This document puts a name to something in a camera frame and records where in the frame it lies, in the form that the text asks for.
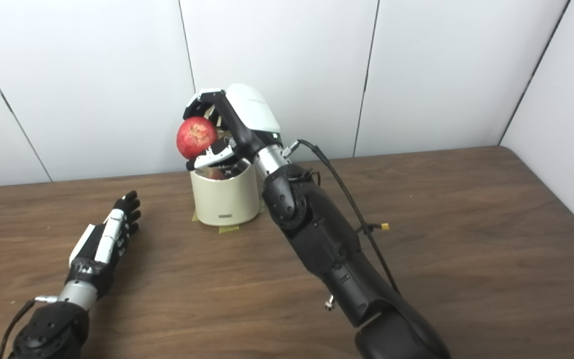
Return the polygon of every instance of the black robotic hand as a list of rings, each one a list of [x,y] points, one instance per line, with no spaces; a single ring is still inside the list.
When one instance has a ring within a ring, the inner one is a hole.
[[[4,334],[35,302],[48,305],[34,311],[28,325],[14,337],[10,359],[77,359],[87,340],[88,311],[112,286],[114,270],[128,249],[130,236],[139,229],[141,202],[137,192],[119,198],[103,223],[88,225],[70,255],[70,272],[59,296],[37,296],[16,315]]]
[[[137,210],[141,201],[137,191],[119,198],[103,223],[88,225],[70,254],[70,273],[66,283],[72,280],[86,282],[103,297],[112,286],[114,269],[128,249],[130,236],[139,230],[136,220],[141,217]]]

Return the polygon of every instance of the red apple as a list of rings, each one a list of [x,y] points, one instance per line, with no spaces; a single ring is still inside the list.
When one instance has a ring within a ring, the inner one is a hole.
[[[207,118],[195,116],[180,125],[176,147],[183,157],[193,160],[217,139],[216,127]]]

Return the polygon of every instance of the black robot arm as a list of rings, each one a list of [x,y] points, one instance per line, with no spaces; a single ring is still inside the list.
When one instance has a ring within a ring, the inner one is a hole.
[[[389,285],[367,260],[355,230],[331,198],[312,179],[312,171],[292,164],[288,157],[298,141],[283,148],[280,128],[258,91],[233,84],[227,91],[202,90],[187,105],[184,118],[202,116],[214,107],[221,126],[232,134],[230,151],[255,164],[264,178],[262,193],[267,211],[282,230],[305,268],[322,280],[354,327],[356,346],[365,359],[449,359],[435,329],[399,295],[385,266]],[[343,190],[346,187],[316,146],[317,152]],[[219,162],[211,151],[199,156],[203,166]],[[362,229],[365,222],[357,211]]]
[[[136,191],[119,198],[103,223],[89,225],[70,255],[70,271],[58,296],[38,296],[14,317],[13,325],[34,302],[47,305],[34,311],[30,321],[14,337],[9,359],[78,359],[87,340],[88,311],[112,286],[114,270],[128,248],[130,236],[137,232],[135,221],[141,202]]]

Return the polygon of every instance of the wooden tabletop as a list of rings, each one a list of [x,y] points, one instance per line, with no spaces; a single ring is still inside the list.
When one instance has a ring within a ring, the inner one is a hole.
[[[332,162],[367,221],[390,223],[376,240],[454,359],[574,358],[574,216],[512,152]],[[307,165],[357,226],[331,175]],[[83,358],[358,357],[357,330],[325,311],[268,213],[223,234],[192,222],[187,173],[0,187],[0,337],[23,302],[61,291],[86,225],[132,189],[141,231],[91,310]]]

